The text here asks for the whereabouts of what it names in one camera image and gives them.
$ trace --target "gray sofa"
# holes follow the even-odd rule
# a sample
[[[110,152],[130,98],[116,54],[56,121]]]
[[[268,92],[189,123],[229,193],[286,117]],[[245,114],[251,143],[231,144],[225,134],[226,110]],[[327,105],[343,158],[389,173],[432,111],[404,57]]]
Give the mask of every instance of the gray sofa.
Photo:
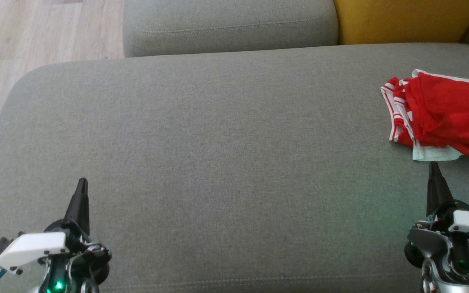
[[[140,2],[125,10],[128,56],[229,49],[207,48],[206,35],[218,31],[196,43],[136,37],[128,22],[138,23]],[[326,6],[335,18],[331,2],[298,2],[313,14],[295,19],[316,19]],[[161,26],[162,12],[179,8],[151,3]],[[279,17],[286,1],[261,3],[277,5],[261,22],[292,16]],[[244,21],[263,16],[252,17]],[[335,42],[333,20],[326,40],[301,40],[321,26],[310,24],[225,33],[238,38],[235,50]],[[280,44],[279,29],[298,34]],[[114,254],[103,293],[417,292],[420,272],[403,247],[425,215],[428,166],[388,141],[379,91],[415,68],[469,78],[469,45],[318,46],[34,70],[0,114],[0,237],[44,230],[86,177],[91,235]],[[440,166],[469,203],[469,157]],[[26,292],[43,273],[30,265],[6,276],[0,292]]]

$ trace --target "black wheel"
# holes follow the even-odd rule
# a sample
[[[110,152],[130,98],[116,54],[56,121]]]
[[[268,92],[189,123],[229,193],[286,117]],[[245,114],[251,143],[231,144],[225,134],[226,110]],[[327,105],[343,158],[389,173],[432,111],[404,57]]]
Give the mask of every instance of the black wheel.
[[[423,267],[425,257],[417,247],[415,247],[410,241],[404,246],[404,256],[414,266],[419,269]]]
[[[108,274],[110,273],[110,264],[107,263],[105,267],[103,267],[96,275],[95,275],[95,282],[97,285],[101,285],[106,278],[108,278]]]

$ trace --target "red and white striped fabric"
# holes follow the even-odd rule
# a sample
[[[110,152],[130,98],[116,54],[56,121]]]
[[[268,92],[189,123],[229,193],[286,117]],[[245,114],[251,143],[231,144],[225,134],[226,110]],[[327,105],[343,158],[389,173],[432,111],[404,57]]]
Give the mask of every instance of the red and white striped fabric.
[[[412,77],[417,78],[419,73],[429,74],[422,70],[415,69],[412,72]],[[469,82],[467,79],[451,76],[439,74],[429,75]],[[412,147],[412,159],[415,161],[452,161],[459,158],[462,154],[448,145],[445,147],[422,146],[421,143],[415,139],[414,130],[412,129],[412,110],[405,98],[405,86],[408,87],[408,85],[408,80],[392,78],[381,87],[381,94],[387,104],[392,122],[392,130],[388,139]]]

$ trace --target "gray upholstery fabric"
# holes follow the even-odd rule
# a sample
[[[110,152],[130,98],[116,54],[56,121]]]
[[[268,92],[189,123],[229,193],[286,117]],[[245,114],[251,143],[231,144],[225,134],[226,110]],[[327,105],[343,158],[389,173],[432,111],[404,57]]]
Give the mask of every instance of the gray upholstery fabric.
[[[332,0],[126,0],[126,57],[336,45]]]
[[[404,258],[427,164],[387,141],[379,87],[469,78],[469,46],[355,45],[46,66],[0,116],[0,237],[40,232],[89,180],[102,292],[417,291]],[[441,163],[469,203],[469,158]],[[42,272],[6,276],[24,292]]]

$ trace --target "robotic arm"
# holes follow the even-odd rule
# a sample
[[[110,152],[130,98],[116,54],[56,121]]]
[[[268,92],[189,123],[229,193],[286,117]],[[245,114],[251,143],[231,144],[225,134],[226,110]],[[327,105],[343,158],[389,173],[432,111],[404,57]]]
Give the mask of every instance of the robotic arm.
[[[454,200],[436,162],[430,163],[426,221],[408,234],[407,260],[422,269],[422,293],[469,293],[469,206]]]
[[[43,233],[0,239],[0,279],[6,272],[21,275],[22,265],[37,260],[46,267],[38,293],[99,293],[112,254],[90,240],[89,218],[88,181],[81,178],[63,219]]]

